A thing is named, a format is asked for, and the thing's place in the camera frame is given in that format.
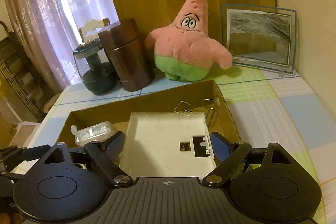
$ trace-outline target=tablecloth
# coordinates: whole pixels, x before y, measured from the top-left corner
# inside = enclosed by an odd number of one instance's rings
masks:
[[[312,89],[298,74],[280,77],[275,72],[248,67],[212,69],[206,79],[219,85],[242,140],[253,147],[280,143],[319,183],[323,199],[314,217],[317,223],[336,224],[336,123]],[[147,87],[127,92],[119,85],[103,96],[83,84],[67,87],[51,108],[29,147],[54,145],[68,114],[116,100],[187,85],[157,72]],[[33,162],[18,168],[26,172]]]

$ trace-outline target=pink starfish plush toy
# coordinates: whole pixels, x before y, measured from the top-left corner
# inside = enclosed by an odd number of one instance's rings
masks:
[[[168,79],[198,81],[214,62],[222,69],[232,65],[230,52],[208,37],[207,0],[186,0],[172,24],[153,30],[145,39],[154,49],[155,65]]]

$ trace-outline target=plush toy's arm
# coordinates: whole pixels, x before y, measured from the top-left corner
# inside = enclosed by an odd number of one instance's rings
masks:
[[[217,62],[221,69],[228,69],[232,66],[232,55],[226,47],[215,39],[209,39],[210,53],[213,62]]]
[[[155,41],[161,33],[159,29],[152,30],[145,39],[144,45],[146,50],[154,49]]]

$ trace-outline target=metal rack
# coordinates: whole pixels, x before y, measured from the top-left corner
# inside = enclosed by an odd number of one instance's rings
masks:
[[[39,122],[45,117],[43,107],[55,95],[36,70],[22,45],[6,24],[0,21],[7,37],[0,41],[0,73],[24,105]]]

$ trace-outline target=triangular cutout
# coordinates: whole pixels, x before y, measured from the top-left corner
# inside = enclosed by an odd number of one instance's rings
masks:
[[[272,163],[274,164],[291,164],[280,149],[274,149],[272,156]]]
[[[51,153],[44,161],[45,164],[54,164],[60,162],[64,162],[63,150],[61,148],[56,148],[53,153]]]

